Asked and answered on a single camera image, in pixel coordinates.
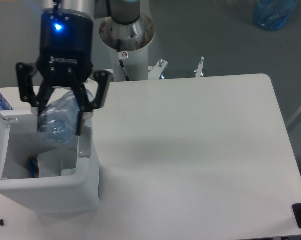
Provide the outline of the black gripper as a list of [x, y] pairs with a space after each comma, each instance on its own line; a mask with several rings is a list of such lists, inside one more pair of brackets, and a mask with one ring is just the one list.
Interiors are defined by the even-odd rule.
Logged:
[[[82, 134], [84, 121], [93, 111], [104, 107], [113, 74], [106, 70], [93, 73], [97, 90], [89, 100], [84, 82], [92, 73], [93, 21], [72, 11], [52, 9], [41, 15], [40, 54], [35, 63], [18, 62], [15, 66], [20, 100], [29, 103], [37, 116], [37, 131], [41, 132], [40, 116], [54, 93], [53, 87], [71, 88], [78, 104], [76, 136]], [[68, 70], [72, 69], [71, 79]], [[33, 77], [43, 76], [38, 94], [34, 92]]]

